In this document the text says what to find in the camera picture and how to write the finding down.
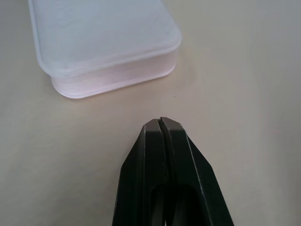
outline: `white tabletop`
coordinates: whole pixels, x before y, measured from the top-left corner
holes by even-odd
[[[301,1],[166,4],[175,71],[72,100],[36,61],[27,1],[0,1],[1,226],[111,225],[120,167],[160,116],[211,163],[235,225],[300,225]]]

